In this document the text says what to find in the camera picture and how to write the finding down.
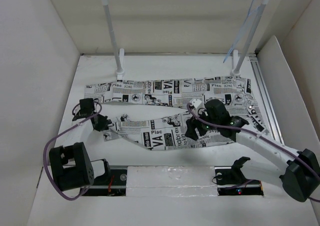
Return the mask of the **black white newspaper print trousers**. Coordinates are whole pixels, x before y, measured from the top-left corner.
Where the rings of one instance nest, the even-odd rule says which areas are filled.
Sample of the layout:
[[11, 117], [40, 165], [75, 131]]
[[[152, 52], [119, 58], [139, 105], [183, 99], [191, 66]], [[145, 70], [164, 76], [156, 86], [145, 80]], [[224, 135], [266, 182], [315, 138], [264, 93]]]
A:
[[197, 99], [207, 103], [220, 100], [232, 116], [247, 120], [258, 131], [268, 134], [261, 110], [252, 92], [250, 79], [234, 76], [151, 81], [118, 81], [87, 85], [86, 98], [101, 104], [138, 105], [135, 113], [113, 119], [104, 139], [126, 138], [149, 150], [203, 148], [231, 143], [216, 129], [198, 140], [186, 137], [191, 115], [187, 104]]

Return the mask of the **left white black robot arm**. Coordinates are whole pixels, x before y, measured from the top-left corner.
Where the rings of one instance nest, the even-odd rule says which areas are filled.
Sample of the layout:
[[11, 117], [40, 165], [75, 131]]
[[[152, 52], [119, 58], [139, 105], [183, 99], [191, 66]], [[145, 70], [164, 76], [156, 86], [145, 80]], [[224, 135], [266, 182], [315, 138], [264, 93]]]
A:
[[85, 144], [93, 131], [103, 132], [112, 123], [102, 116], [96, 106], [101, 104], [92, 99], [81, 99], [79, 110], [72, 112], [72, 126], [66, 130], [66, 140], [62, 146], [49, 150], [49, 164], [54, 185], [59, 191], [67, 191], [91, 186], [94, 180], [106, 184], [111, 180], [111, 171], [105, 167], [95, 170], [87, 153]]

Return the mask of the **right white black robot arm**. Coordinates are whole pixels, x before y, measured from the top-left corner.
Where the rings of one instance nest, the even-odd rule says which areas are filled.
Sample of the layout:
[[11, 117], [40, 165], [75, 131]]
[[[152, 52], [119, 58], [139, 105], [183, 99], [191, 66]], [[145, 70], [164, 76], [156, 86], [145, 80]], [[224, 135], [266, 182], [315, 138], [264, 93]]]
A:
[[218, 99], [203, 103], [191, 100], [186, 106], [192, 115], [186, 121], [186, 137], [198, 140], [209, 130], [258, 153], [273, 165], [241, 157], [231, 166], [231, 177], [239, 184], [254, 179], [280, 186], [293, 199], [305, 202], [312, 199], [320, 185], [320, 165], [316, 154], [309, 149], [299, 151], [264, 135], [239, 116], [231, 116]]

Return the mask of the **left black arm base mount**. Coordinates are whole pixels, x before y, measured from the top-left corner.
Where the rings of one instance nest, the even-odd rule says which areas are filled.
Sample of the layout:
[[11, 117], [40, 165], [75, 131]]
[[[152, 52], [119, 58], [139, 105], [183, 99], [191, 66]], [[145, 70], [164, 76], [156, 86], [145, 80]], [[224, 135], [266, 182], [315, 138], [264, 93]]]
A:
[[94, 182], [82, 196], [126, 196], [128, 166], [109, 165], [106, 159], [91, 164]]

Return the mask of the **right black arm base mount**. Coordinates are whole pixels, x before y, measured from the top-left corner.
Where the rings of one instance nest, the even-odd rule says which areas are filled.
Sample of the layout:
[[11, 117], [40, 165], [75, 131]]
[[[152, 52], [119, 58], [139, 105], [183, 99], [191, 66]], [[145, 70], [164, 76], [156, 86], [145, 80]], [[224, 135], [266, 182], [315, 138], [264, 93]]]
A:
[[212, 183], [217, 186], [218, 196], [264, 196], [262, 183], [247, 179], [241, 172], [249, 157], [237, 159], [232, 166], [215, 166]]

